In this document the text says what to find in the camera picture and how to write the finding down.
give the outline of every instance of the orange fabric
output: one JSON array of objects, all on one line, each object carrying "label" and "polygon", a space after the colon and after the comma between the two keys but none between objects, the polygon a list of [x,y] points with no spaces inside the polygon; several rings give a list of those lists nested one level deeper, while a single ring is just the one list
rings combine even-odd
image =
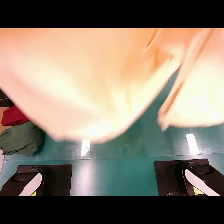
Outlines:
[{"label": "orange fabric", "polygon": [[[53,138],[104,142],[122,134],[142,115],[181,64],[180,77],[188,80],[197,73],[195,68],[194,73],[187,70],[195,64],[190,62],[195,42],[204,38],[207,46],[211,41],[206,58],[212,43],[222,41],[222,36],[208,39],[210,32],[223,32],[211,30],[0,29],[0,88]],[[213,60],[215,65],[222,59],[220,54]],[[176,113],[172,105],[182,107],[181,100],[173,100],[169,109],[167,102],[159,113],[162,127],[186,126],[187,120],[182,122],[186,114],[178,113],[177,119],[172,115]],[[221,117],[208,124],[222,121]]]}]

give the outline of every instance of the pile of clothes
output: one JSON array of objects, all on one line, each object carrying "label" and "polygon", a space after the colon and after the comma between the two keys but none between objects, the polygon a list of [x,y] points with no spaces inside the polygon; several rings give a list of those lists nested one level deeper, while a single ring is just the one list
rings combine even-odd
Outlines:
[{"label": "pile of clothes", "polygon": [[3,111],[1,125],[7,127],[0,133],[0,148],[3,155],[31,156],[44,143],[44,132],[15,105]]}]

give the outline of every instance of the red cloth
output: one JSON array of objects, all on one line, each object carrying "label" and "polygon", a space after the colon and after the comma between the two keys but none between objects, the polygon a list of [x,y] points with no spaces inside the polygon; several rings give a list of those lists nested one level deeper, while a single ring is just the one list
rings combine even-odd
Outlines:
[{"label": "red cloth", "polygon": [[16,107],[10,107],[3,112],[2,125],[15,126],[28,122],[29,119]]}]

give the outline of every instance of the teal table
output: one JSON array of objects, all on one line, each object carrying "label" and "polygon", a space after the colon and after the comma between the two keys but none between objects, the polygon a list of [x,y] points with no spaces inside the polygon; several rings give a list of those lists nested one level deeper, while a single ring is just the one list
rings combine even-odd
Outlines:
[{"label": "teal table", "polygon": [[[49,136],[44,148],[32,157],[6,156],[0,187],[22,164],[72,164],[71,195],[158,195],[154,162],[161,160],[207,158],[224,174],[224,125],[170,127],[165,132],[158,126],[158,110],[174,79],[126,133],[91,145],[85,157],[81,157],[80,143],[56,143]],[[189,136],[196,143],[189,142]]]}]

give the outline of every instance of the gray cloth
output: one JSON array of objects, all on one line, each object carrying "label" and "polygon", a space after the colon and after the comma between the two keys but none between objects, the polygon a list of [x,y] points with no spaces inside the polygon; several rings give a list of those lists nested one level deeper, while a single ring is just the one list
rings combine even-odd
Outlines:
[{"label": "gray cloth", "polygon": [[44,132],[32,122],[13,126],[0,134],[0,148],[4,155],[31,156],[44,143]]}]

